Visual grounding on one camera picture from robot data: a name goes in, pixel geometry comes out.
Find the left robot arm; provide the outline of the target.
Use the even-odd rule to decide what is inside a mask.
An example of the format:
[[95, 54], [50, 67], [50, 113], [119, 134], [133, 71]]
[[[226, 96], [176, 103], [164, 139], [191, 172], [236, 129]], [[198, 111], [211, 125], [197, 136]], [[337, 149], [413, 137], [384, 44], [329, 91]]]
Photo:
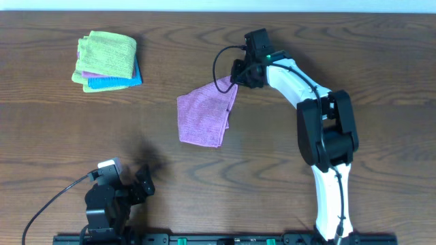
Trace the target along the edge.
[[95, 180], [85, 195], [88, 225], [79, 235], [80, 244], [139, 244], [141, 239], [126, 225], [131, 207], [155, 194], [148, 165], [142, 166], [131, 184], [123, 184], [116, 167], [100, 167], [89, 174]]

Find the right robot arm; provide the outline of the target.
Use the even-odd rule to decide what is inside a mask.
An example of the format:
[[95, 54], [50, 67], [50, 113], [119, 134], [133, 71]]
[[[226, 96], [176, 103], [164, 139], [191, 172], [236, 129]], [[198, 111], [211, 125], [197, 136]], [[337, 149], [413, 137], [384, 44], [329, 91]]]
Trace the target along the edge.
[[232, 82], [249, 88], [270, 86], [296, 109], [300, 154], [315, 178], [320, 238], [344, 244], [349, 219], [348, 179], [359, 146], [350, 96], [319, 85], [284, 50], [275, 50], [266, 29], [245, 34], [244, 59], [236, 59]]

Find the purple microfibre cloth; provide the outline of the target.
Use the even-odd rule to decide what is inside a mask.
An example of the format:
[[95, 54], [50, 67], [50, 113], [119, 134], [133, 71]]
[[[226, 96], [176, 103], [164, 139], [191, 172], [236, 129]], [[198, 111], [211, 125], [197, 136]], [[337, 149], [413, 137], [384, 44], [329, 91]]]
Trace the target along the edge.
[[238, 92], [234, 85], [226, 94], [217, 87], [231, 85], [226, 76], [177, 98], [178, 137], [181, 142], [218, 148], [229, 128], [229, 115]]

